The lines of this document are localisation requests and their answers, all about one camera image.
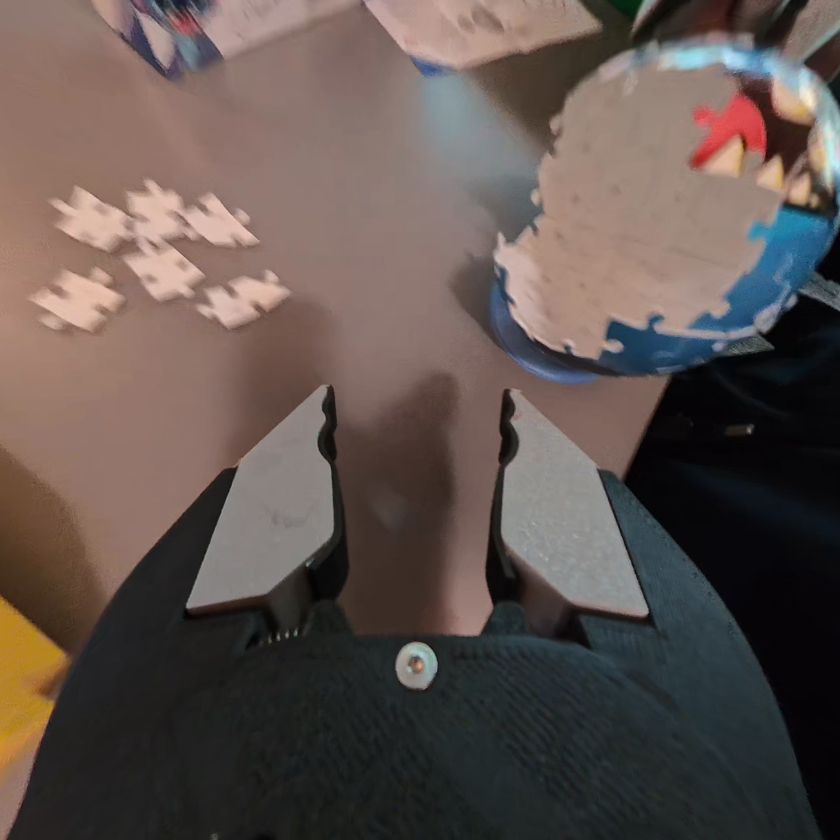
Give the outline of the white puzzle pieces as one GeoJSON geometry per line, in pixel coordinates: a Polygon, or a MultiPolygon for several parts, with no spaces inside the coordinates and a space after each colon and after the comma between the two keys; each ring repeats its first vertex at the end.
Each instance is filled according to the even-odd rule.
{"type": "MultiPolygon", "coordinates": [[[[196,311],[225,330],[257,322],[291,298],[291,290],[270,269],[206,287],[205,273],[177,248],[184,241],[228,250],[259,245],[246,210],[227,206],[214,193],[187,203],[177,191],[146,179],[140,190],[125,193],[124,208],[80,185],[73,186],[67,199],[49,202],[56,211],[56,229],[79,244],[119,257],[153,301],[190,300],[201,292],[196,311]]],[[[38,322],[57,332],[97,333],[126,302],[114,278],[99,266],[86,275],[62,269],[28,296],[38,322]]]]}

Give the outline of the white instruction leaflet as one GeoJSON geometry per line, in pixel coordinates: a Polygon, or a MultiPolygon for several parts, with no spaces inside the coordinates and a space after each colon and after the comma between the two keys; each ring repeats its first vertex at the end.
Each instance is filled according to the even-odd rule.
{"type": "Polygon", "coordinates": [[[365,1],[424,74],[480,67],[603,31],[579,1],[365,1]]]}

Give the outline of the colourful cardboard puzzle box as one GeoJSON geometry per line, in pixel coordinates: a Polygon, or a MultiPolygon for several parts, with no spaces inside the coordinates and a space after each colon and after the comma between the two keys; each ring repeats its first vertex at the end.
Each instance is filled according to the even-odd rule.
{"type": "Polygon", "coordinates": [[[110,29],[173,80],[295,34],[359,1],[92,1],[110,29]]]}

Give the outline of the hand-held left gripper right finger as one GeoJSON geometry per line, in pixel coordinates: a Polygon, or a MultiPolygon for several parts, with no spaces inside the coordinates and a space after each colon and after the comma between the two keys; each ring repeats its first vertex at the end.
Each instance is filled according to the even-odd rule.
{"type": "Polygon", "coordinates": [[[529,621],[650,611],[595,462],[520,391],[504,391],[486,582],[529,621]]]}

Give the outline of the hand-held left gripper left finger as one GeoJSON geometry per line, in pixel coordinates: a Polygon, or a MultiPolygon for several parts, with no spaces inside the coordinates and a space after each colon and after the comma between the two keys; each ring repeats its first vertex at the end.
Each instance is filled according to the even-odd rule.
{"type": "Polygon", "coordinates": [[[240,460],[185,611],[306,617],[346,581],[334,390],[321,385],[240,460]]]}

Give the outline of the blue plastic ball stand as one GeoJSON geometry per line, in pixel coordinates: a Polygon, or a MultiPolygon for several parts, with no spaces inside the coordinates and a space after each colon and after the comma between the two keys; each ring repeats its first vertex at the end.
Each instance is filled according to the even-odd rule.
{"type": "Polygon", "coordinates": [[[605,374],[563,362],[560,356],[544,348],[527,336],[515,322],[508,308],[502,280],[492,282],[488,303],[490,330],[504,350],[523,370],[546,382],[562,385],[582,385],[602,378],[605,374]]]}

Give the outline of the blue white puzzle ball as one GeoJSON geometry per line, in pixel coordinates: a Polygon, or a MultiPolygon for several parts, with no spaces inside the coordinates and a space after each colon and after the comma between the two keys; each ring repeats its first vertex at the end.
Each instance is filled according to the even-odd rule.
{"type": "Polygon", "coordinates": [[[838,232],[838,102],[735,38],[647,43],[551,122],[535,218],[493,254],[530,340],[604,377],[670,375],[767,333],[838,232]]]}

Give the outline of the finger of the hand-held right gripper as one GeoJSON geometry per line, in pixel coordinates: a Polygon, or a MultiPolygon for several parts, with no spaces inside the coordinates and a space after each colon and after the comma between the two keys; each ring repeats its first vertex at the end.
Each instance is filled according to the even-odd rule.
{"type": "Polygon", "coordinates": [[[722,1],[645,1],[632,25],[632,42],[688,39],[722,29],[722,1]]]}
{"type": "Polygon", "coordinates": [[[794,22],[783,42],[784,56],[805,62],[828,40],[828,1],[793,1],[794,22]]]}

